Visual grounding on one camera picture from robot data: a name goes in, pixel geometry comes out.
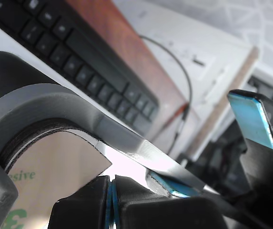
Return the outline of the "black printed gripper finger with blue pad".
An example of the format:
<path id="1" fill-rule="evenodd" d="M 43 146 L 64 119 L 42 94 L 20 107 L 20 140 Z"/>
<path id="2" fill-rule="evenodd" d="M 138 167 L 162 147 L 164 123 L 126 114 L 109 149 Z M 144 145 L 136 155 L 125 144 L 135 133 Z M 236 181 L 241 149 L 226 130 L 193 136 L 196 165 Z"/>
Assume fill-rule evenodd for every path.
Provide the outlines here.
<path id="1" fill-rule="evenodd" d="M 247 145 L 240 161 L 256 194 L 252 205 L 273 212 L 273 101 L 245 90 L 231 90 L 227 98 Z"/>
<path id="2" fill-rule="evenodd" d="M 205 185 L 203 190 L 198 191 L 187 185 L 177 183 L 163 177 L 153 171 L 146 175 L 147 186 L 158 194 L 170 198 L 202 197 L 211 200 L 225 215 L 242 215 L 243 213 L 225 200 L 218 192 Z"/>

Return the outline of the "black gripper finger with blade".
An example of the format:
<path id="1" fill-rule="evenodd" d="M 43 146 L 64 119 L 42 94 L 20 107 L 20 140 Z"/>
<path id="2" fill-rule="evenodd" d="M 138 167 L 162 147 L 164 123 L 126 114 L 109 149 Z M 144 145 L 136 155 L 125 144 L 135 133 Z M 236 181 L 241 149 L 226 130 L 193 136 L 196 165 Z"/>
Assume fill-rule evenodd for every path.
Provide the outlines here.
<path id="1" fill-rule="evenodd" d="M 103 229 L 109 176 L 99 176 L 53 206 L 50 229 Z"/>

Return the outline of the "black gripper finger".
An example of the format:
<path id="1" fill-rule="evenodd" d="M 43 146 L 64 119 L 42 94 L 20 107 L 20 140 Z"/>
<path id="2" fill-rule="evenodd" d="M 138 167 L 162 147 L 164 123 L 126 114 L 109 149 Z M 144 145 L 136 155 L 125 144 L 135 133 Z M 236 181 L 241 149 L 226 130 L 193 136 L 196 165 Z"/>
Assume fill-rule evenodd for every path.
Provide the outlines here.
<path id="1" fill-rule="evenodd" d="M 115 175 L 115 179 L 112 181 L 112 206 L 116 227 L 118 229 L 123 228 L 120 220 L 120 210 L 125 204 L 166 198 L 166 196 L 152 192 L 130 177 Z"/>

